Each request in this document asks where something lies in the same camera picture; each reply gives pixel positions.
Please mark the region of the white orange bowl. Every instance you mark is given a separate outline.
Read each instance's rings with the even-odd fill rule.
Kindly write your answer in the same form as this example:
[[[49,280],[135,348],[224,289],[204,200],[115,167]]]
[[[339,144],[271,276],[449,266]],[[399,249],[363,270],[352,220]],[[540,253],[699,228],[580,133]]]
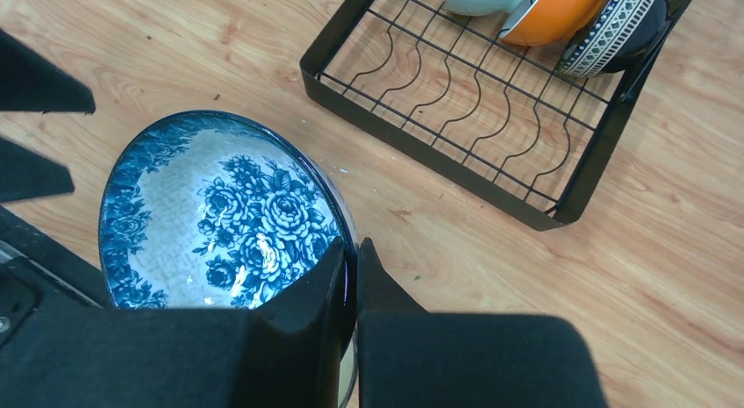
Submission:
[[[585,26],[607,0],[522,0],[504,22],[499,38],[538,47],[569,39]]]

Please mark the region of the blue floral bowl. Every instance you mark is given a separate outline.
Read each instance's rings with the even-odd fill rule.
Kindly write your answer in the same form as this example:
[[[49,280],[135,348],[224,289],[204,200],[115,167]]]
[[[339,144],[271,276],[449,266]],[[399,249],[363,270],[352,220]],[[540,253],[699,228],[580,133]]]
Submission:
[[[356,379],[358,240],[339,191],[286,139],[223,111],[162,118],[118,157],[98,227],[120,310],[255,310],[307,276],[335,240],[349,337],[334,407],[344,407]]]

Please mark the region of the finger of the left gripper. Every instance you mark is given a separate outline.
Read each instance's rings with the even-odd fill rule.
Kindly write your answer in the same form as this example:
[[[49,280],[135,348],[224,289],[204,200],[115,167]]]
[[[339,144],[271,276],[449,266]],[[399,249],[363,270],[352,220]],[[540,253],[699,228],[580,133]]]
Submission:
[[[7,32],[1,32],[1,110],[92,114],[88,86]]]
[[[1,138],[1,203],[72,193],[69,170],[19,144]]]

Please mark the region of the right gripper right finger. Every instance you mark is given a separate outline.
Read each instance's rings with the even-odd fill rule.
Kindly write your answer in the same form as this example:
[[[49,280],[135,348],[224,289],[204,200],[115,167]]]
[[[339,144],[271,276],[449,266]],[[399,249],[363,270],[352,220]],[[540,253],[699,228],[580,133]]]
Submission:
[[[363,407],[604,407],[597,368],[567,320],[429,312],[384,269],[370,239],[357,259]]]

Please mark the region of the black cream patterned bowl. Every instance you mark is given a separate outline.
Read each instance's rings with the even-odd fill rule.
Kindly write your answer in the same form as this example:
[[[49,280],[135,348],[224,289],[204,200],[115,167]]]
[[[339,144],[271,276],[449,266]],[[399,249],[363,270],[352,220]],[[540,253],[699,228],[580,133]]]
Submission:
[[[592,77],[627,69],[669,26],[670,0],[608,0],[563,50],[558,70]]]

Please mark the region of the black wire dish rack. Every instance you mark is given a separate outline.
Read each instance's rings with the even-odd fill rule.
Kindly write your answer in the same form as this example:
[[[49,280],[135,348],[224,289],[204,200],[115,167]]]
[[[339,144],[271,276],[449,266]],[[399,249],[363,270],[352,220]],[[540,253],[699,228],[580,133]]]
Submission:
[[[617,74],[560,72],[562,44],[507,45],[443,0],[344,0],[300,61],[307,95],[538,231],[584,213],[666,38]]]

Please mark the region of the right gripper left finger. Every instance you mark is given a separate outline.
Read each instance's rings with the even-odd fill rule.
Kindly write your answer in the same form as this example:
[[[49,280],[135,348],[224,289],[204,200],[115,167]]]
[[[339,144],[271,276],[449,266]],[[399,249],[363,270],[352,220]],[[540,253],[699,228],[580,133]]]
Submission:
[[[334,407],[344,249],[255,310],[104,309],[1,248],[4,407]]]

